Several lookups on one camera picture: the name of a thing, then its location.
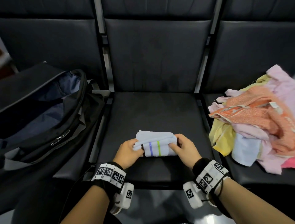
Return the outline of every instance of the light blue towel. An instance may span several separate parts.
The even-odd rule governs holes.
[[[244,166],[252,166],[259,154],[261,139],[246,138],[236,133],[232,158]]]

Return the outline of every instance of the pile of clothes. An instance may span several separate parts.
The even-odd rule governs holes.
[[[281,174],[295,168],[295,80],[280,66],[241,90],[227,90],[208,107],[211,144],[223,156]]]

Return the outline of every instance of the folded towel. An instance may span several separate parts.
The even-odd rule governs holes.
[[[168,146],[169,143],[177,144],[177,138],[171,132],[137,132],[136,142],[133,150],[142,149],[145,151],[145,156],[168,156],[176,155],[175,152]]]

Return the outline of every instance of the wrist strap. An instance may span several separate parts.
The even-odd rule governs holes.
[[[120,194],[124,185],[125,176],[126,173],[119,164],[108,162],[100,165],[91,181],[93,185],[104,189],[111,202],[115,193]]]
[[[205,194],[209,194],[211,191],[215,191],[223,177],[227,175],[228,170],[215,160],[210,161],[202,158],[194,165],[193,173],[197,176],[194,182],[198,188]]]

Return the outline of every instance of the right hand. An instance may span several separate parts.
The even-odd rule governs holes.
[[[196,162],[202,157],[191,140],[183,134],[176,134],[175,136],[177,137],[177,142],[180,147],[173,143],[170,143],[169,147],[179,156],[181,161],[192,170]]]

